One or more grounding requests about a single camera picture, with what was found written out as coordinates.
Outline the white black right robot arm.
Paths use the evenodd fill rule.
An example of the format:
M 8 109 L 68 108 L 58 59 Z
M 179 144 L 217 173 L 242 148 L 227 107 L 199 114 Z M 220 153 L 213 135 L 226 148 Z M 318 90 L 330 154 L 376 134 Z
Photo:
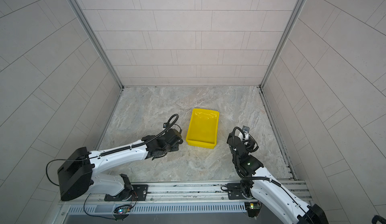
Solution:
M 327 224 L 325 212 L 317 204 L 308 205 L 283 186 L 256 157 L 258 144 L 249 129 L 235 127 L 227 144 L 232 163 L 241 178 L 241 192 L 265 205 L 284 224 Z

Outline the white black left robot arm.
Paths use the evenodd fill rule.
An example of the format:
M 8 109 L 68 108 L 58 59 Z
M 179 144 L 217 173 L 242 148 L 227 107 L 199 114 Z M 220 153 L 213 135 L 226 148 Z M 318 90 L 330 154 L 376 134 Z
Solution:
M 145 136 L 131 144 L 102 151 L 75 150 L 59 167 L 60 199 L 74 200 L 84 194 L 104 194 L 105 201 L 125 201 L 133 197 L 134 187 L 125 174 L 112 176 L 104 171 L 146 159 L 164 157 L 179 150 L 181 132 L 164 130 L 160 136 Z

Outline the yellow plastic bin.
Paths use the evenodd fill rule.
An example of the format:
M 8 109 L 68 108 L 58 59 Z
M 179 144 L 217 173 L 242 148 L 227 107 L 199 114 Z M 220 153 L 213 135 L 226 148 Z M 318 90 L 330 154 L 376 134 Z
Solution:
M 188 145 L 214 149 L 217 145 L 217 133 L 220 113 L 215 110 L 194 108 L 188 128 Z

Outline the right circuit board module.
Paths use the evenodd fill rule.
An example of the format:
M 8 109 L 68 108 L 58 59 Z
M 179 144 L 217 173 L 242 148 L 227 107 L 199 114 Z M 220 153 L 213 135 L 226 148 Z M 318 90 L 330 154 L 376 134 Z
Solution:
M 249 218 L 257 218 L 261 210 L 261 202 L 244 203 Z

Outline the left green circuit board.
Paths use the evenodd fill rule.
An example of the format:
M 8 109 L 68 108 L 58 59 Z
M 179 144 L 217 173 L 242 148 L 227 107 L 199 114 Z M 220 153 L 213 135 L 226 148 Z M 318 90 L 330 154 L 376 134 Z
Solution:
M 116 215 L 127 215 L 131 211 L 131 205 L 122 205 L 114 209 L 113 213 Z

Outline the black object bottom right corner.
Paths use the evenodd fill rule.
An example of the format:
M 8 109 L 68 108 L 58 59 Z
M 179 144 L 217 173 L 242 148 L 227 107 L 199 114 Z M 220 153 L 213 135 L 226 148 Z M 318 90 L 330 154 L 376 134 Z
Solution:
M 372 218 L 372 224 L 386 224 L 386 219 L 382 216 L 375 215 Z

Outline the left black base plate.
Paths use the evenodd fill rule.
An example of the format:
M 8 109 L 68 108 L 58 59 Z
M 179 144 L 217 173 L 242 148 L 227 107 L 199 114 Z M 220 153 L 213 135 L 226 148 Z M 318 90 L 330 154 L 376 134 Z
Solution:
M 145 201 L 148 192 L 148 185 L 135 184 L 124 187 L 116 196 L 105 195 L 104 201 Z

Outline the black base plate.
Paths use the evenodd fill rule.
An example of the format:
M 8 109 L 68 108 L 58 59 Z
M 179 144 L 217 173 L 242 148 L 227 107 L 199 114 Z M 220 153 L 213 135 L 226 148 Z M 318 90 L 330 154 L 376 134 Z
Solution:
M 250 188 L 244 183 L 227 183 L 221 189 L 228 193 L 230 200 L 254 199 Z
M 148 192 L 148 185 L 135 184 L 124 187 L 116 196 L 105 195 L 104 201 L 145 201 Z

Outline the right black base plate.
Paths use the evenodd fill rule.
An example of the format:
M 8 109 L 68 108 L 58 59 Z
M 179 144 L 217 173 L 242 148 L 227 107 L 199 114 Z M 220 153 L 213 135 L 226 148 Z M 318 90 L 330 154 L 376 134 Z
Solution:
M 230 200 L 254 199 L 250 188 L 244 183 L 227 183 L 221 189 L 228 193 Z

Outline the aluminium mounting rail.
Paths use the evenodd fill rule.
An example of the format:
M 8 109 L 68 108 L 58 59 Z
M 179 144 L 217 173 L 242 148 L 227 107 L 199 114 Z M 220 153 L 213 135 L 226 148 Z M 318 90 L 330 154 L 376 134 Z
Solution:
M 305 181 L 279 179 L 282 186 L 295 194 L 299 199 L 313 204 L 312 195 Z M 221 187 L 227 183 L 240 183 L 239 181 L 187 181 L 187 182 L 139 182 L 135 184 L 148 185 L 145 201 L 140 204 L 160 203 L 198 203 L 222 201 L 249 201 L 248 199 L 230 200 L 228 193 Z

